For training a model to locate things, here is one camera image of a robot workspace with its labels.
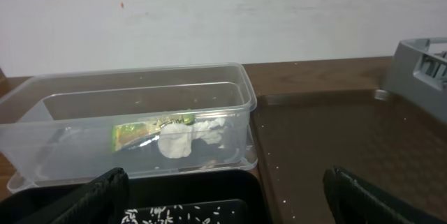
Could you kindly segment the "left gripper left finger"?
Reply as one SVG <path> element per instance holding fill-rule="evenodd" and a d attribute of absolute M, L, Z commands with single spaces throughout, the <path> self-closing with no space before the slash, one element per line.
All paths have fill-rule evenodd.
<path fill-rule="evenodd" d="M 120 223 L 128 200 L 128 175 L 124 169 L 116 167 L 18 223 Z"/>

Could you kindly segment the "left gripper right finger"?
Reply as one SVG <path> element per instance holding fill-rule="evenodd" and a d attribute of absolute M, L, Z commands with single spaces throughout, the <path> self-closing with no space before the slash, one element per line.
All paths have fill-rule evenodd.
<path fill-rule="evenodd" d="M 343 167 L 325 170 L 323 190 L 336 224 L 444 224 Z"/>

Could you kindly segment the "green snack wrapper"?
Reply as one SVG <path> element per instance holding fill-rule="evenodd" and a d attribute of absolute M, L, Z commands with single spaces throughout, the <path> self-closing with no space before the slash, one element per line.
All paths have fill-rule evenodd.
<path fill-rule="evenodd" d="M 188 134 L 195 121 L 196 117 L 192 114 L 174 114 L 115 125 L 110 132 L 111 151 L 136 149 L 162 137 Z"/>

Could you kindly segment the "white napkin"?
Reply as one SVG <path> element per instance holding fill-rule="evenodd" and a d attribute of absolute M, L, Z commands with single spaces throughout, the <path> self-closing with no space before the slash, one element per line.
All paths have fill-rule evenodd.
<path fill-rule="evenodd" d="M 225 121 L 224 118 L 216 118 L 191 125 L 168 124 L 162 128 L 157 140 L 159 151 L 166 158 L 186 158 L 192 152 L 194 140 L 218 144 L 222 140 Z"/>

